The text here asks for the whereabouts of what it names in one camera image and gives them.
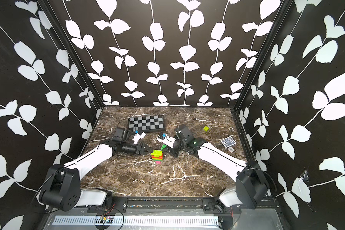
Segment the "red lego brick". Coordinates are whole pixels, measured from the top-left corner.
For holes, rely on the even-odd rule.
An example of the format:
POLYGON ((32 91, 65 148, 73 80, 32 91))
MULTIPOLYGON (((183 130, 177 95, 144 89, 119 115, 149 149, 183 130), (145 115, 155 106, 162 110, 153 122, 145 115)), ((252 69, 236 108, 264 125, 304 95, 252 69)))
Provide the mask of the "red lego brick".
POLYGON ((163 156, 161 156, 161 157, 152 156, 152 159, 162 159, 163 160, 163 156))

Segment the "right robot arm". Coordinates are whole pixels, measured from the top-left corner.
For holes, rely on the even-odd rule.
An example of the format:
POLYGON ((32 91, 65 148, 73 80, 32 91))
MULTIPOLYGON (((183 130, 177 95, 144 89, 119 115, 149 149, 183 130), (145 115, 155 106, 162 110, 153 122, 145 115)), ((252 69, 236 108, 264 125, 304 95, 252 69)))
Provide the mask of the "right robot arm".
POLYGON ((165 144, 168 152, 177 157, 180 151, 197 157, 217 167, 231 179, 235 186, 224 189, 215 197, 216 209, 225 212, 228 208, 244 205, 256 209, 262 198, 270 189, 265 172, 255 162, 246 163, 214 147, 203 138, 194 137, 186 125, 175 129, 175 136, 161 133, 158 141, 165 144))

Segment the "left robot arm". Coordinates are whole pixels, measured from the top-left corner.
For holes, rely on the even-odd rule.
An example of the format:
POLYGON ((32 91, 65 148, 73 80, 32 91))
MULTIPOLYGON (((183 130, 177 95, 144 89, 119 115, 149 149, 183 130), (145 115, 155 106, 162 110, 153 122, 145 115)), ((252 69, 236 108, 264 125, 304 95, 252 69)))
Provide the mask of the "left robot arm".
POLYGON ((81 189, 82 178, 114 153, 149 155, 153 149, 144 143, 133 143, 112 137, 91 151, 64 165, 54 164, 39 189, 38 201, 50 207, 69 211, 74 207, 111 207, 112 193, 102 189, 81 189))

